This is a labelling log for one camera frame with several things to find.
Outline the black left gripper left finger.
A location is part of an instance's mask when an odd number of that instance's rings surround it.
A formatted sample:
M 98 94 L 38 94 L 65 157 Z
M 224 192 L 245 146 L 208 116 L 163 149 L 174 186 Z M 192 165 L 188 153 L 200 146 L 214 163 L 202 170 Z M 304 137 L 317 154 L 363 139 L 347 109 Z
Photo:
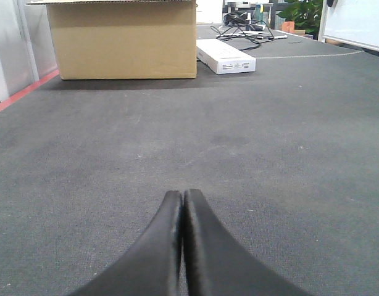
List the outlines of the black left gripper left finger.
M 178 295 L 182 196 L 168 191 L 144 233 L 114 264 L 72 295 Z

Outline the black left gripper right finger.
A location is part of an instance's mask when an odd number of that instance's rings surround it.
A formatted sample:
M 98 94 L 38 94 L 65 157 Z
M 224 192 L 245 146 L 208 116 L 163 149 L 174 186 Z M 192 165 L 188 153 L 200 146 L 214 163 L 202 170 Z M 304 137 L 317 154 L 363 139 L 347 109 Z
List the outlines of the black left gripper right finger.
M 253 257 L 199 189 L 185 191 L 183 253 L 190 295 L 307 295 Z

